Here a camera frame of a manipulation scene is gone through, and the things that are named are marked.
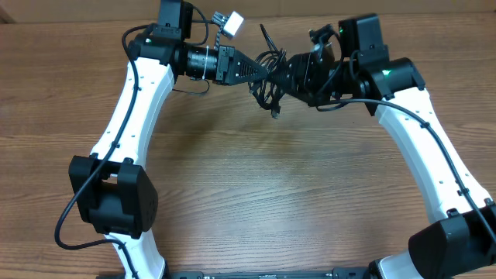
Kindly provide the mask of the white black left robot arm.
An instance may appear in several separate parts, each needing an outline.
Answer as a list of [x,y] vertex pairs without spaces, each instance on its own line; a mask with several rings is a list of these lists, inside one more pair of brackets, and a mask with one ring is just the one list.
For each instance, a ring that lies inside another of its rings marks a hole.
[[167,278],[169,269],[155,243],[152,226],[158,194],[146,174],[154,126],[177,78],[236,85],[264,79],[267,69],[231,46],[191,43],[192,16],[184,1],[160,3],[158,20],[127,30],[126,83],[112,118],[86,157],[69,166],[74,191],[69,208],[114,246],[126,278]]

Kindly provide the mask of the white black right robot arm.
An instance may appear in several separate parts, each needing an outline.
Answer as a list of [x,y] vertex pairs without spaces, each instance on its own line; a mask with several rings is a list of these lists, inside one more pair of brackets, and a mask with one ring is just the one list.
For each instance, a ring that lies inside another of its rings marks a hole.
[[451,278],[495,262],[495,202],[443,130],[425,81],[408,58],[392,60],[377,14],[309,33],[313,50],[293,56],[274,80],[321,112],[363,103],[403,155],[429,224],[407,249],[334,278]]

